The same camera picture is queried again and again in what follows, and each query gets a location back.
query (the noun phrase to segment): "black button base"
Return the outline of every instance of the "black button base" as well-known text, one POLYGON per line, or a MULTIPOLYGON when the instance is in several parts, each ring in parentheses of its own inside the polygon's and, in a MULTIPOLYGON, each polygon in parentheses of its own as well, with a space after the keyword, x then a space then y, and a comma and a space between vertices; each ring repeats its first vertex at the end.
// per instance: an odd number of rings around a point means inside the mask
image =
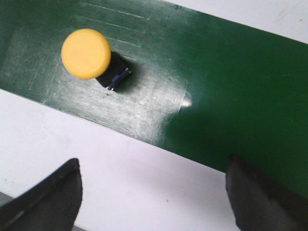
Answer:
POLYGON ((116 53, 111 53, 111 61, 107 70, 96 80, 108 90, 113 90, 115 86, 124 79, 131 70, 127 67, 127 64, 121 59, 121 57, 116 53))

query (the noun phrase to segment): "yellow button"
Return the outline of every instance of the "yellow button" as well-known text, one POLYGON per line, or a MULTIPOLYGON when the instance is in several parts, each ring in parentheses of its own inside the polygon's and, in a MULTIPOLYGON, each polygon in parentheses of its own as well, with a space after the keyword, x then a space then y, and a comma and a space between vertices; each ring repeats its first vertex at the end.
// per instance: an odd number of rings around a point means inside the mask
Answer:
POLYGON ((62 46, 62 62, 74 76, 91 79, 100 76, 109 66, 111 48, 98 31, 80 29, 70 34, 62 46))

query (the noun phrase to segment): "white surface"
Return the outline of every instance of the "white surface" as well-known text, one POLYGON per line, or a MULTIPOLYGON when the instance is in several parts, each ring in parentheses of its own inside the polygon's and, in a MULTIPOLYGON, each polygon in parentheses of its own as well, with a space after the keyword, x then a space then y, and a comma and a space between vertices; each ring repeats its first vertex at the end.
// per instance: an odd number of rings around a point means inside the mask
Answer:
POLYGON ((308 43, 308 0, 167 0, 308 43))
POLYGON ((17 197, 77 157, 83 229, 238 230, 222 172, 2 90, 0 100, 3 193, 17 197))

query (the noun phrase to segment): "scratch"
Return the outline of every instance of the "scratch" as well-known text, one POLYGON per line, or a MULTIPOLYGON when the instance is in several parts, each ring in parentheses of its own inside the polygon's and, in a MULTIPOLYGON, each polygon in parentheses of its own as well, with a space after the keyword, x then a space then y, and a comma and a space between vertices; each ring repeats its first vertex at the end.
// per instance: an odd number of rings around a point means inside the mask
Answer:
POLYGON ((137 61, 137 59, 132 58, 132 57, 128 57, 128 56, 126 56, 126 55, 124 55, 124 54, 122 54, 122 56, 123 56, 123 58, 128 59, 128 60, 130 60, 130 61, 134 61, 134 62, 137 61))
POLYGON ((54 86, 52 85, 53 79, 54 79, 54 75, 52 75, 51 78, 49 79, 49 84, 48 84, 48 88, 46 89, 45 96, 46 96, 46 95, 49 95, 51 88, 54 87, 54 86))
POLYGON ((144 17, 142 17, 140 15, 137 15, 137 14, 128 13, 128 12, 125 12, 125 11, 119 11, 119 10, 115 10, 115 9, 111 9, 111 8, 107 8, 107 7, 103 7, 103 6, 87 3, 87 2, 84 2, 83 5, 89 5, 89 6, 93 6, 93 7, 98 7, 98 8, 102 8, 104 10, 114 11, 114 12, 130 15, 130 16, 133 16, 133 17, 136 17, 136 18, 142 18, 142 19, 144 18, 144 17))
POLYGON ((300 0, 296 5, 294 5, 293 7, 289 8, 289 10, 285 9, 285 10, 281 11, 281 13, 280 13, 281 15, 278 16, 278 18, 276 19, 276 22, 282 20, 287 14, 289 14, 293 9, 295 9, 299 4, 301 4, 302 1, 303 0, 300 0))
POLYGON ((107 23, 107 22, 104 22, 102 20, 98 20, 98 19, 94 19, 94 18, 90 18, 90 17, 86 17, 86 16, 81 16, 81 15, 76 15, 77 18, 82 18, 82 19, 86 19, 86 20, 91 20, 91 21, 95 21, 95 22, 98 22, 98 23, 104 23, 104 24, 107 24, 109 26, 115 26, 115 27, 118 27, 118 28, 123 28, 123 29, 126 29, 126 30, 132 30, 132 31, 137 31, 141 34, 144 34, 146 31, 140 31, 140 30, 136 30, 136 29, 132 29, 132 28, 129 28, 129 27, 125 27, 125 26, 120 26, 120 25, 117 25, 117 24, 113 24, 113 23, 107 23))
POLYGON ((119 40, 119 39, 116 39, 116 38, 111 38, 111 37, 108 37, 108 36, 105 36, 105 37, 110 39, 110 40, 115 40, 115 41, 122 42, 122 43, 125 43, 125 44, 128 44, 128 45, 132 45, 134 47, 141 47, 141 45, 137 45, 137 44, 134 44, 134 43, 131 43, 131 42, 119 40))

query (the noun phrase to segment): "green surface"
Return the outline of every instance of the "green surface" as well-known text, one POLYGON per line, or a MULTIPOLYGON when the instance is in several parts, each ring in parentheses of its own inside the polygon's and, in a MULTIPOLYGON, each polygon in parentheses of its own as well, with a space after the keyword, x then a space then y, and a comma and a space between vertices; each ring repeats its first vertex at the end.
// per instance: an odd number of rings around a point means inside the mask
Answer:
POLYGON ((241 154, 308 198, 308 45, 155 0, 0 10, 2 89, 221 171, 241 154), (117 92, 62 65, 64 39, 84 27, 131 63, 117 92))

